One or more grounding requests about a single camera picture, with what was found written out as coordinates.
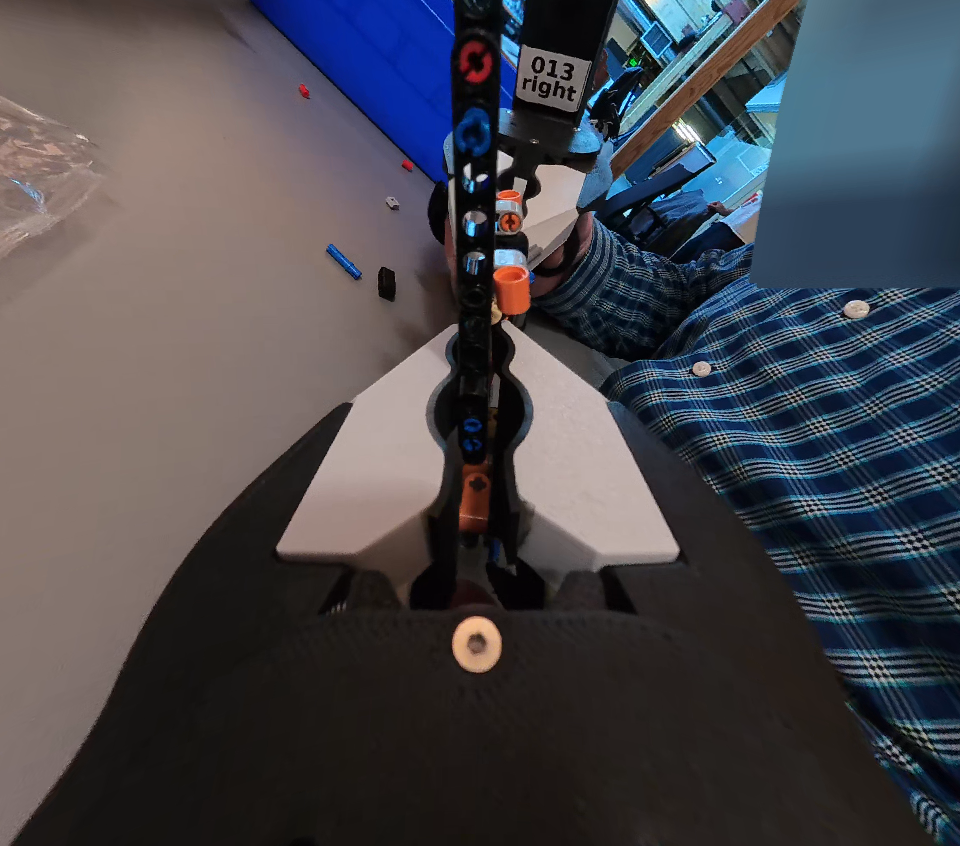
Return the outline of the clear plastic bag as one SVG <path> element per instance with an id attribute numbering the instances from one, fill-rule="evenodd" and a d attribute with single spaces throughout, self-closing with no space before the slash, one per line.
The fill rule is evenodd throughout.
<path id="1" fill-rule="evenodd" d="M 1 98 L 1 258 L 75 214 L 110 170 L 88 137 Z"/>

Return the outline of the black lego beam assembly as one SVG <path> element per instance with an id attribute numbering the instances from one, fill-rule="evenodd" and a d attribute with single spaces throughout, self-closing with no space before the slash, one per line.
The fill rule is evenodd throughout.
<path id="1" fill-rule="evenodd" d="M 502 0 L 452 0 L 450 59 L 452 134 L 461 180 L 462 308 L 457 348 L 458 443 L 466 465 L 489 461 L 492 474 L 486 534 L 503 562 L 519 559 L 522 504 L 503 433 L 489 431 L 491 387 L 506 377 L 509 343 L 493 323 L 497 249 L 498 140 L 501 100 Z"/>

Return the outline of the blue plastic bin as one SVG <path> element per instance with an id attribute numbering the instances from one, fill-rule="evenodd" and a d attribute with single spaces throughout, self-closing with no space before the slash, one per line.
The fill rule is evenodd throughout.
<path id="1" fill-rule="evenodd" d="M 447 178 L 452 0 L 250 0 L 431 180 Z"/>

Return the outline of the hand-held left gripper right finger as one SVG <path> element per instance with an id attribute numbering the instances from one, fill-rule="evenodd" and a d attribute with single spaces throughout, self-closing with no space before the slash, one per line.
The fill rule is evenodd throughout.
<path id="1" fill-rule="evenodd" d="M 610 403 L 513 325 L 504 334 L 513 344 L 510 372 L 533 406 L 513 456 L 531 512 L 520 559 L 536 571 L 676 562 L 678 542 Z"/>

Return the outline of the person's right forearm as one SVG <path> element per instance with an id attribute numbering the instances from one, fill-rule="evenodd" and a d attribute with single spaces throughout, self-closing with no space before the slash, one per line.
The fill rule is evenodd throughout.
<path id="1" fill-rule="evenodd" d="M 540 266 L 534 308 L 595 352 L 618 360 L 653 354 L 693 312 L 746 276 L 754 246 L 708 251 L 675 263 L 644 252 L 595 220 L 591 248 L 570 279 L 554 291 L 555 278 Z"/>

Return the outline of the person's right hand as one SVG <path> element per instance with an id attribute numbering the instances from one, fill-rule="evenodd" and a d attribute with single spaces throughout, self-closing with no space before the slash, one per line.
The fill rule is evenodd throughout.
<path id="1" fill-rule="evenodd" d="M 592 248 L 594 239 L 593 212 L 581 214 L 560 251 L 560 273 L 555 277 L 554 291 L 564 286 L 575 274 Z"/>

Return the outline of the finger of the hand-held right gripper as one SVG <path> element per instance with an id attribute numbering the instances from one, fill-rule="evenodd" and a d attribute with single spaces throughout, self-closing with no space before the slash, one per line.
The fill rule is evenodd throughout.
<path id="1" fill-rule="evenodd" d="M 586 180 L 586 174 L 561 165 L 541 165 L 534 179 L 517 179 L 517 191 L 523 194 L 521 231 L 527 240 L 527 264 L 542 264 L 569 240 Z"/>
<path id="2" fill-rule="evenodd" d="M 450 290 L 458 309 L 463 307 L 461 287 L 463 274 L 461 273 L 461 210 L 459 191 L 461 180 L 455 164 L 456 147 L 453 133 L 446 137 L 443 145 L 444 167 L 447 179 L 447 212 L 443 234 L 443 252 L 450 279 Z"/>

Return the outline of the wooden beam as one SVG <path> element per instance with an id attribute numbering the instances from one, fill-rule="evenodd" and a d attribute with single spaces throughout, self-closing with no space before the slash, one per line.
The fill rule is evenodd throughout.
<path id="1" fill-rule="evenodd" d="M 610 162 L 614 180 L 624 175 L 660 137 L 695 106 L 802 0 L 764 0 L 655 109 Z"/>

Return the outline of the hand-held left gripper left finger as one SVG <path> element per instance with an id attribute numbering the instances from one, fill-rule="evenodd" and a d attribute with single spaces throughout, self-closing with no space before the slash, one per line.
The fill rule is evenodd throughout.
<path id="1" fill-rule="evenodd" d="M 428 407 L 450 373 L 449 326 L 356 396 L 276 553 L 286 562 L 429 563 L 426 512 L 445 454 Z"/>

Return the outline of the person's plaid shirt torso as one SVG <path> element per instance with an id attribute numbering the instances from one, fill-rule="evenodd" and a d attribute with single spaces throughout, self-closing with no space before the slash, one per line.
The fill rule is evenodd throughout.
<path id="1" fill-rule="evenodd" d="M 958 844 L 958 293 L 742 280 L 604 392 L 733 508 L 874 755 Z"/>

